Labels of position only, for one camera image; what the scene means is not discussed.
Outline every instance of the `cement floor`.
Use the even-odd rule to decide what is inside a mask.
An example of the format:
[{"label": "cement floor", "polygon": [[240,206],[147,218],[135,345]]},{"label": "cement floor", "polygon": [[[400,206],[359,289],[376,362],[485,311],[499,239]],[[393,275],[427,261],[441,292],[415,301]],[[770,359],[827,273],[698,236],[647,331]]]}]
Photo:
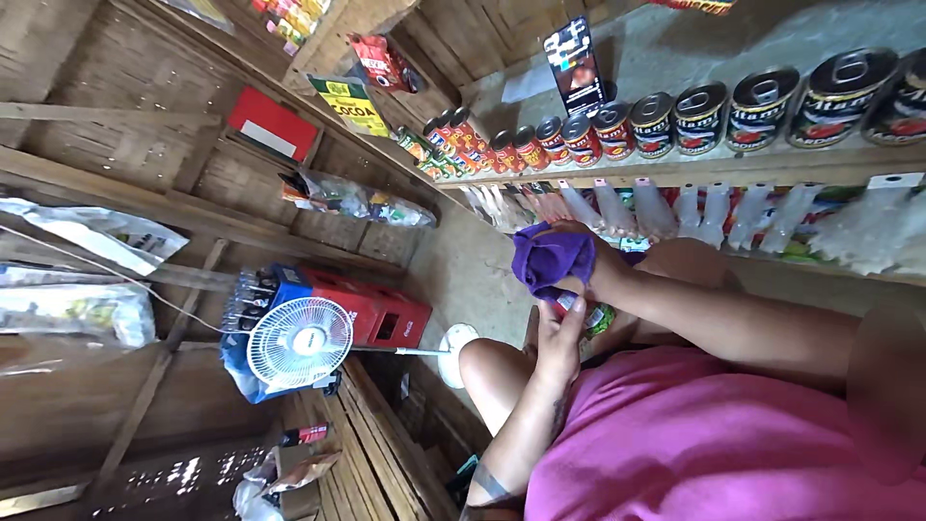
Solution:
[{"label": "cement floor", "polygon": [[[511,273],[511,240],[449,199],[439,204],[441,225],[422,238],[406,280],[407,291],[433,306],[421,346],[437,349],[450,325],[466,323],[483,337],[519,347],[533,299]],[[745,290],[756,295],[858,316],[891,303],[914,309],[926,322],[926,287],[806,273],[750,260],[736,260],[731,269]],[[422,358],[436,371],[433,357]],[[465,390],[456,394],[475,412]]]}]

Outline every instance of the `electrical cord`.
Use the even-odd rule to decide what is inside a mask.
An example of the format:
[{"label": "electrical cord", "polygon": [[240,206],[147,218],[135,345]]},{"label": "electrical cord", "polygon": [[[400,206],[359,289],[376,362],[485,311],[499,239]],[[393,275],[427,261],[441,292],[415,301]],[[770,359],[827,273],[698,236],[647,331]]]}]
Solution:
[{"label": "electrical cord", "polygon": [[167,299],[165,299],[165,298],[161,297],[160,295],[158,295],[157,292],[156,292],[154,289],[151,289],[150,287],[148,287],[148,286],[146,286],[146,285],[144,285],[144,284],[138,282],[137,280],[135,280],[135,279],[133,279],[133,278],[131,278],[131,277],[129,277],[129,276],[126,276],[126,275],[124,275],[124,274],[122,274],[122,273],[119,273],[119,272],[117,272],[116,270],[113,270],[112,268],[110,268],[110,267],[108,267],[108,266],[105,266],[105,265],[103,265],[103,264],[100,264],[99,262],[96,262],[96,261],[90,260],[90,259],[85,259],[84,257],[81,257],[80,255],[78,255],[78,254],[76,254],[76,253],[71,253],[70,251],[67,251],[66,249],[59,248],[59,247],[57,247],[57,246],[55,246],[55,245],[53,245],[53,244],[47,243],[47,242],[43,241],[42,239],[37,239],[37,238],[35,238],[35,237],[31,236],[31,235],[23,234],[22,232],[18,232],[18,231],[16,231],[16,230],[12,229],[12,228],[9,228],[9,227],[7,227],[7,226],[4,226],[3,224],[0,224],[0,230],[4,230],[4,231],[9,232],[10,234],[13,234],[13,235],[18,235],[18,236],[20,236],[20,237],[22,237],[22,238],[25,238],[25,239],[29,239],[30,241],[32,241],[32,242],[34,242],[34,243],[36,243],[36,244],[40,244],[40,245],[42,245],[42,246],[44,246],[44,247],[51,248],[51,249],[53,249],[54,251],[57,251],[58,253],[64,253],[65,255],[68,255],[68,256],[70,256],[70,257],[73,257],[74,259],[77,259],[77,260],[79,260],[79,261],[86,262],[86,263],[88,263],[88,264],[91,264],[91,265],[93,265],[93,266],[96,266],[97,268],[100,268],[101,270],[105,270],[105,271],[107,271],[107,272],[110,272],[110,273],[112,273],[112,274],[118,276],[118,277],[121,277],[121,278],[123,278],[123,279],[125,279],[125,280],[131,282],[132,284],[135,284],[136,286],[140,287],[141,289],[147,291],[148,293],[151,294],[152,297],[154,297],[155,299],[158,299],[158,300],[160,300],[161,302],[167,304],[170,308],[172,308],[172,309],[175,310],[176,312],[178,312],[178,313],[180,313],[180,314],[184,314],[184,315],[186,315],[186,316],[192,318],[193,320],[196,320],[198,323],[204,325],[205,327],[208,327],[209,329],[211,329],[211,330],[213,330],[213,331],[216,331],[216,332],[219,332],[219,333],[222,333],[222,334],[226,334],[226,335],[233,335],[233,334],[238,334],[238,333],[244,333],[244,334],[249,334],[249,333],[250,333],[250,332],[248,332],[248,331],[228,331],[228,330],[225,330],[225,329],[218,328],[218,327],[216,327],[216,326],[214,326],[214,325],[212,325],[212,324],[206,322],[205,320],[199,318],[198,316],[196,316],[196,315],[194,315],[194,314],[192,314],[192,313],[190,313],[190,312],[184,310],[183,308],[181,308],[181,307],[179,307],[179,306],[176,306],[176,305],[174,305],[173,303],[169,302]]}]

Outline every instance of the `fan grille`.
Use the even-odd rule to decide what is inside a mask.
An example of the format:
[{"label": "fan grille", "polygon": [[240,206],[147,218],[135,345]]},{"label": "fan grille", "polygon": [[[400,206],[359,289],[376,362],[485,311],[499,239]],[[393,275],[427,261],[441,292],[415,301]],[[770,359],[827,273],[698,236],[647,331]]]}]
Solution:
[{"label": "fan grille", "polygon": [[[306,328],[324,334],[309,354],[294,349]],[[320,297],[293,299],[270,310],[257,322],[247,343],[247,363],[261,381],[277,388],[300,388],[333,371],[354,342],[354,325],[344,308]]]}]

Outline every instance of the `pink shirt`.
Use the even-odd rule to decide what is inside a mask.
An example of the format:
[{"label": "pink shirt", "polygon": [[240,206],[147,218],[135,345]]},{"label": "pink shirt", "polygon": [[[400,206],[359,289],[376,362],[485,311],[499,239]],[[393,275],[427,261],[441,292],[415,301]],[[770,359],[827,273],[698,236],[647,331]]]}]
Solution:
[{"label": "pink shirt", "polygon": [[926,468],[878,485],[844,401],[730,373],[699,349],[619,353],[583,371],[570,399],[525,520],[926,519]]}]

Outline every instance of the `purple towel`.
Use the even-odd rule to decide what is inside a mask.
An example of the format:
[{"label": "purple towel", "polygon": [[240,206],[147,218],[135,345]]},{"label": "purple towel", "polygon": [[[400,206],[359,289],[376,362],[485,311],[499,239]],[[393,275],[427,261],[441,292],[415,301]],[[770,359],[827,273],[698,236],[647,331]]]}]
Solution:
[{"label": "purple towel", "polygon": [[[538,299],[553,301],[571,291],[553,285],[567,275],[574,275],[588,284],[594,270],[594,240],[588,234],[555,232],[535,235],[550,230],[549,222],[528,226],[514,235],[515,257],[511,271]],[[620,256],[633,266],[646,258],[642,251],[619,251]]]}]

